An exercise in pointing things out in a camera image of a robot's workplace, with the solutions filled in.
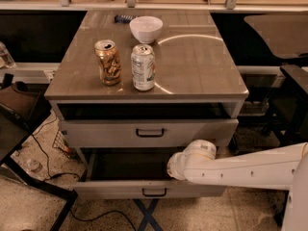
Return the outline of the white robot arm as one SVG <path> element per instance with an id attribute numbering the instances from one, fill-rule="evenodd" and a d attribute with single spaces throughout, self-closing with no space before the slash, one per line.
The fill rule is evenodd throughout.
<path id="1" fill-rule="evenodd" d="M 308 231 L 308 143 L 218 159 L 209 141 L 196 140 L 173 154 L 167 173 L 199 185 L 285 190 L 281 231 Z"/>

